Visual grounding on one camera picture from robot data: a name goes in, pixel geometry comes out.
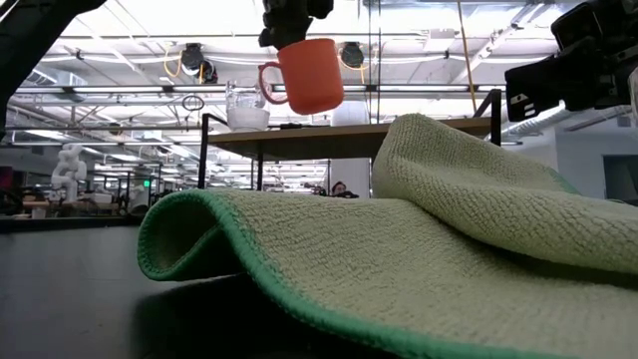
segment orange mug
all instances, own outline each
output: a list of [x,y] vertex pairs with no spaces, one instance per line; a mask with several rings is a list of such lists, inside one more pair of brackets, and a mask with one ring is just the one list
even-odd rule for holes
[[[343,102],[343,82],[333,40],[313,39],[290,44],[277,53],[277,58],[278,63],[259,65],[259,86],[268,102],[275,105],[288,102],[299,115],[332,110]],[[271,66],[281,70],[285,99],[273,99],[263,82],[263,71]]]

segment wall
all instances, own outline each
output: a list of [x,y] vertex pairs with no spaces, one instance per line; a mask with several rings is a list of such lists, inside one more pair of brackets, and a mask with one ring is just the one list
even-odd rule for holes
[[558,171],[582,194],[605,198],[604,155],[638,155],[635,129],[624,133],[556,133]]
[[522,142],[522,146],[503,146],[503,148],[524,155],[558,171],[554,128],[543,130],[541,136],[525,137]]

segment white container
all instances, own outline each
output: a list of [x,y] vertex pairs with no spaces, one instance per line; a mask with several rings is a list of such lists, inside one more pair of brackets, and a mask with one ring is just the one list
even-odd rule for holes
[[234,108],[226,111],[228,126],[233,132],[265,131],[270,113],[258,108]]
[[226,83],[226,116],[233,132],[265,131],[268,128],[268,104],[255,79]]
[[47,217],[47,210],[40,207],[35,207],[31,209],[31,218],[32,219],[44,219]]

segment white robot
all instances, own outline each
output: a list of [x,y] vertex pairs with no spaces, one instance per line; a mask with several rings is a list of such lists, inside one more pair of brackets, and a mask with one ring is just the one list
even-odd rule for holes
[[87,177],[87,164],[80,161],[82,150],[82,146],[79,145],[63,145],[58,153],[60,161],[51,175],[53,189],[60,189],[63,186],[67,190],[67,202],[78,199],[78,180],[84,180]]

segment green towel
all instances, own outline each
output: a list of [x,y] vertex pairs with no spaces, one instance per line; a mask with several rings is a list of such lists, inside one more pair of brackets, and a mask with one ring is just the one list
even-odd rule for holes
[[638,356],[638,208],[420,115],[391,126],[373,190],[174,194],[140,267],[245,270],[295,318],[404,357]]

